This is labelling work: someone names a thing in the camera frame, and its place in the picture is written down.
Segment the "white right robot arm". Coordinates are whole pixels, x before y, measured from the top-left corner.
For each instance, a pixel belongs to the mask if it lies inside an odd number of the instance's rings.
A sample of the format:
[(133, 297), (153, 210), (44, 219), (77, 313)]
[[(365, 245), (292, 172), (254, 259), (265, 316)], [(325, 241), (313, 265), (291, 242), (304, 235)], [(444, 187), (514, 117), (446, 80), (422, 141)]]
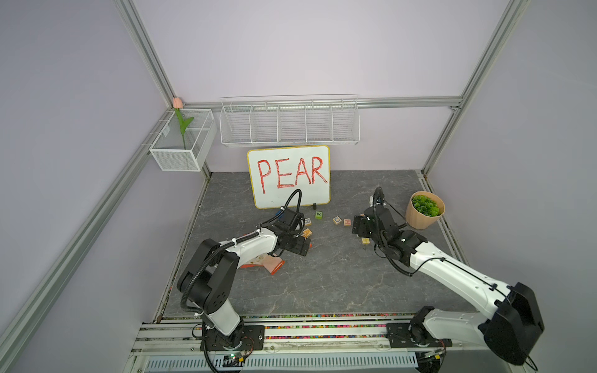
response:
[(511, 365), (533, 365), (530, 353), (545, 326), (530, 287), (506, 284), (460, 263), (424, 236), (396, 224), (381, 205), (354, 216), (352, 231), (370, 239), (399, 273), (425, 274), (474, 307), (474, 312), (422, 307), (410, 321), (413, 343), (457, 340), (485, 346)]

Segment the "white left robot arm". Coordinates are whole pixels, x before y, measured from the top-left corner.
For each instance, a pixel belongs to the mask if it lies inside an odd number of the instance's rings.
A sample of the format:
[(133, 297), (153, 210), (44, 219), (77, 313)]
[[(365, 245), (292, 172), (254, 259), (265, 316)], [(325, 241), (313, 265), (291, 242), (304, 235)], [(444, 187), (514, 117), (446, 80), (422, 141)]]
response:
[(282, 254), (306, 256), (310, 239), (303, 236), (304, 228), (303, 213), (281, 208), (272, 219), (244, 236), (201, 242), (177, 281), (180, 308), (198, 314), (222, 337), (238, 336), (243, 321), (229, 300), (236, 272), (241, 267), (261, 266), (273, 274), (285, 263)]

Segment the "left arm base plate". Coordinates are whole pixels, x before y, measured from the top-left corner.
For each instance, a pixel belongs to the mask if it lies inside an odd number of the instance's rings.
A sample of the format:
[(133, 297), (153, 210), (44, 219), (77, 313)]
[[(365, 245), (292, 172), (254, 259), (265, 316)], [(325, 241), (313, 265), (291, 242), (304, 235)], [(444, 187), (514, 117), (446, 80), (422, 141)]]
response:
[(262, 351), (265, 342), (263, 325), (243, 324), (226, 336), (216, 328), (207, 329), (203, 341), (208, 351)]

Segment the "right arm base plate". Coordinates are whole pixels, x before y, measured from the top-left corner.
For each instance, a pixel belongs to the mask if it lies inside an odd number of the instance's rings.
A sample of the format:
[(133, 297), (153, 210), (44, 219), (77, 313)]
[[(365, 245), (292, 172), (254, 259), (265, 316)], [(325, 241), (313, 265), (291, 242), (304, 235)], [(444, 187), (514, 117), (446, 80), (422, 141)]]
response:
[(386, 338), (391, 348), (450, 348), (452, 340), (435, 339), (422, 326), (411, 323), (387, 323)]

